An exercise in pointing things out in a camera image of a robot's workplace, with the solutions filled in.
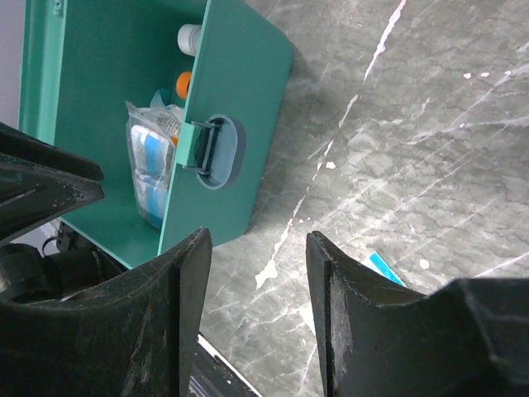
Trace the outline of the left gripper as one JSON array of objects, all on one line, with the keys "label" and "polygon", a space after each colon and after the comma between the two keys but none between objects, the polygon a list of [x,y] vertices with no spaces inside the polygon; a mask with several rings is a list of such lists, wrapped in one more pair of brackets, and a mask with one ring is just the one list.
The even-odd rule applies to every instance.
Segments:
[{"label": "left gripper", "polygon": [[54,254],[11,242],[103,199],[103,172],[98,164],[3,122],[1,153],[2,301],[28,304],[64,299],[124,272],[121,263],[63,222],[42,244],[53,242],[58,249]]}]

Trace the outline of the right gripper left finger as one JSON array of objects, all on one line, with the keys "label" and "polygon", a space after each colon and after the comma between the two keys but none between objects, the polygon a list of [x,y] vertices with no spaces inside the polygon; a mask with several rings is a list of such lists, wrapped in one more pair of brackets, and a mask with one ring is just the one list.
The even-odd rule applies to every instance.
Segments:
[{"label": "right gripper left finger", "polygon": [[65,301],[2,302],[2,395],[185,396],[211,263],[200,228]]}]

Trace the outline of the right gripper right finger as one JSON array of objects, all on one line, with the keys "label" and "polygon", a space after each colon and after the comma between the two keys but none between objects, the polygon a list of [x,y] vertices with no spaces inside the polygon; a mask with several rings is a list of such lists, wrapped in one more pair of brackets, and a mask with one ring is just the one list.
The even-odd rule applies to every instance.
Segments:
[{"label": "right gripper right finger", "polygon": [[463,278],[421,294],[320,232],[307,235],[306,265],[325,395],[527,395],[527,279]]}]

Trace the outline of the teal medicine box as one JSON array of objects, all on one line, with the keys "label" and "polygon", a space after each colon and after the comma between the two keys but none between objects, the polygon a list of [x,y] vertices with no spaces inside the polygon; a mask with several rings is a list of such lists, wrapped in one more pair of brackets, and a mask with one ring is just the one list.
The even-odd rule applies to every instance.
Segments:
[{"label": "teal medicine box", "polygon": [[99,164],[64,216],[128,268],[248,228],[293,62],[242,1],[29,1],[19,127]]}]

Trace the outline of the small blue white packets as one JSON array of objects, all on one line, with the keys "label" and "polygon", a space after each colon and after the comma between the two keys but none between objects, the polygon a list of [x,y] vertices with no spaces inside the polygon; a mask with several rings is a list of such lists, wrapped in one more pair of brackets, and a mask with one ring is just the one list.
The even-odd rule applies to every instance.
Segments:
[{"label": "small blue white packets", "polygon": [[126,103],[126,139],[139,214],[161,228],[183,109],[170,104],[138,108]]}]

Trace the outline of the brown bottle orange cap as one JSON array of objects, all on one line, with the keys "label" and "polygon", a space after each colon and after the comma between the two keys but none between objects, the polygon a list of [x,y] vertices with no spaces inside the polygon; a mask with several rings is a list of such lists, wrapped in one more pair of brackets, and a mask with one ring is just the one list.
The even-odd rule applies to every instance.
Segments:
[{"label": "brown bottle orange cap", "polygon": [[182,100],[186,100],[188,97],[189,86],[191,84],[192,73],[190,71],[184,71],[178,76],[175,82],[175,92],[178,97]]}]

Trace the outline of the white plastic bottle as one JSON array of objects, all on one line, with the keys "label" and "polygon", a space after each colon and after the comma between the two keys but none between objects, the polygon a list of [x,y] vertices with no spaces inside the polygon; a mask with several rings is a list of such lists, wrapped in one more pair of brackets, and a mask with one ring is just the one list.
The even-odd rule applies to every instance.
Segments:
[{"label": "white plastic bottle", "polygon": [[195,56],[198,53],[201,32],[201,25],[182,25],[177,35],[177,44],[179,49],[188,56]]}]

